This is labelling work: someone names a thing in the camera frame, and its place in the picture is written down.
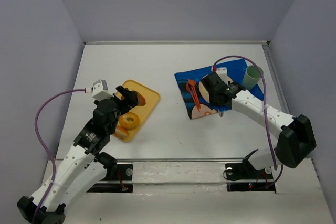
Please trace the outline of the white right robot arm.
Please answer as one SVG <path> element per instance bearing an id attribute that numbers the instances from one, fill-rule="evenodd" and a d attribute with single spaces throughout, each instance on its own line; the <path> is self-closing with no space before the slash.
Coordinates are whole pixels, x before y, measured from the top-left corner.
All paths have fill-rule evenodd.
<path id="1" fill-rule="evenodd" d="M 247 116 L 263 126 L 267 136 L 277 139 L 276 145 L 269 144 L 269 148 L 256 149 L 245 156 L 229 171 L 228 180 L 249 179 L 258 171 L 277 165 L 296 168 L 316 148 L 311 121 L 305 115 L 295 117 L 283 113 L 253 96 L 242 85 L 226 84 L 215 72 L 203 77 L 201 83 L 211 105 L 227 106 Z"/>

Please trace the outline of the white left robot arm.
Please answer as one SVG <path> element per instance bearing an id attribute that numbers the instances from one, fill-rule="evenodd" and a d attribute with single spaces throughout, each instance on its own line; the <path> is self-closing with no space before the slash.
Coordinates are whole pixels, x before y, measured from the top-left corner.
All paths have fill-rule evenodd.
<path id="1" fill-rule="evenodd" d="M 91 91 L 96 108 L 92 118 L 74 139 L 59 165 L 52 163 L 51 176 L 30 196 L 23 196 L 17 207 L 29 223 L 63 223 L 66 209 L 108 173 L 115 173 L 117 160 L 103 152 L 115 133 L 120 116 L 145 100 L 136 92 L 117 86 L 118 98 L 95 84 Z"/>

